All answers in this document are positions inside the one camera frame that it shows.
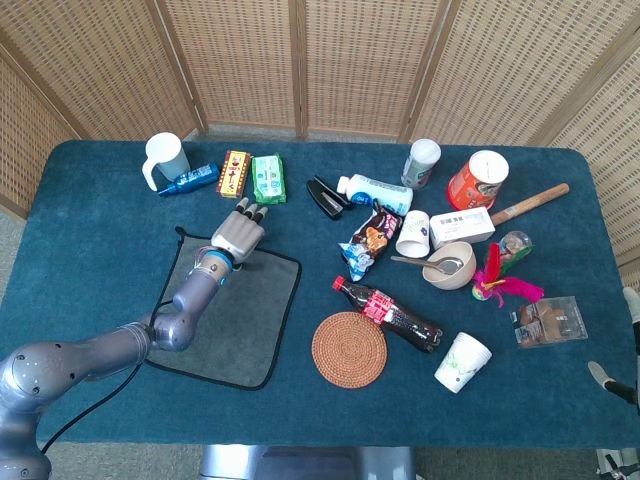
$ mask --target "gray towel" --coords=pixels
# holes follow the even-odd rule
[[[193,268],[197,250],[206,245],[209,238],[184,236],[163,303],[171,300]],[[147,363],[231,387],[262,388],[275,366],[299,277],[297,260],[256,249],[204,311],[191,346],[177,353],[154,350]],[[169,304],[159,311],[175,310]]]

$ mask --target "metal spoon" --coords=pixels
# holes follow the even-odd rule
[[[442,257],[434,262],[397,256],[392,256],[391,260],[395,260],[396,262],[410,263],[412,265],[420,265],[422,267],[435,268],[440,273],[444,273],[445,275],[453,275],[464,266],[464,262],[456,257]]]

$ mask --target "red feather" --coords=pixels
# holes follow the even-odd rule
[[[485,272],[485,283],[495,282],[500,276],[500,245],[497,243],[489,244],[489,255],[487,257]]]

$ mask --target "round rattan coaster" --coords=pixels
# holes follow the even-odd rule
[[[387,342],[380,327],[364,315],[336,313],[325,319],[311,343],[318,371],[342,388],[369,385],[387,362]]]

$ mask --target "gray floor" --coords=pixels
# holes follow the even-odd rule
[[[295,140],[291,131],[217,128],[197,139]],[[367,137],[316,134],[318,141],[372,141]],[[24,222],[0,210],[0,300],[13,266]],[[54,478],[116,480],[195,479],[201,447],[197,445],[72,444],[60,441],[49,451]],[[595,479],[593,450],[418,449],[418,473],[431,479]]]

